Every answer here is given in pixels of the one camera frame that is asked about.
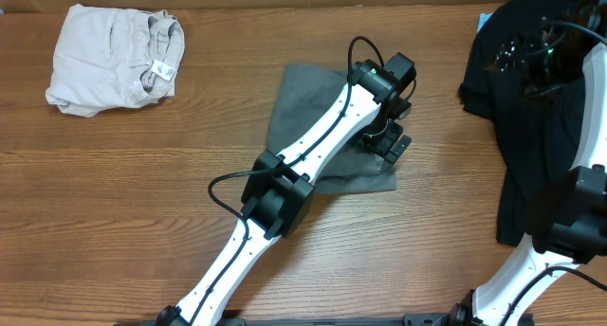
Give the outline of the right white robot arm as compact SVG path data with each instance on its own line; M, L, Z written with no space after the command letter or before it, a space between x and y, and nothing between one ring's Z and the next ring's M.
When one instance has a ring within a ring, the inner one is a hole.
M506 163L497 238L514 250L452 325L516 325L606 253L606 0L511 0L479 27L459 88Z

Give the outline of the grey shorts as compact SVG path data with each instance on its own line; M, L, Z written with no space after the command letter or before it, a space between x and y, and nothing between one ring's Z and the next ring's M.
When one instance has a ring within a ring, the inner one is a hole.
M307 132L334 103L345 84L343 71L289 64L270 118L267 148L277 154ZM324 195L395 190L395 168L363 144L349 143L323 169L315 189Z

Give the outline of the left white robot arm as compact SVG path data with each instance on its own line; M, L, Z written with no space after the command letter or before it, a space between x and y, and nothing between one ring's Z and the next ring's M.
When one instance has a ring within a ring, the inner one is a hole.
M359 140L395 164L411 142L399 121L411 110L401 94L415 87L415 78L414 62L402 54L384 65L355 63L339 96L305 134L277 154L263 151L245 172L243 207L229 241L196 287L164 308L156 324L217 324L252 266L303 219L322 170L347 143Z

